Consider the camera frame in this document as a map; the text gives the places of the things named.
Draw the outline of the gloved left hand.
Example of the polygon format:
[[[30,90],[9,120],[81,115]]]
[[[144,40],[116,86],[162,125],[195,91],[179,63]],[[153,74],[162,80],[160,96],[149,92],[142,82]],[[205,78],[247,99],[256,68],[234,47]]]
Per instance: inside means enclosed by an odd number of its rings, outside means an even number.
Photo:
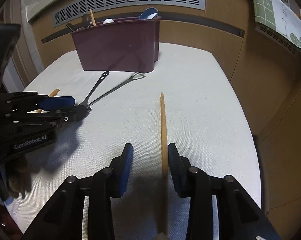
[[[32,190],[28,163],[24,155],[0,162],[0,200],[25,197]]]

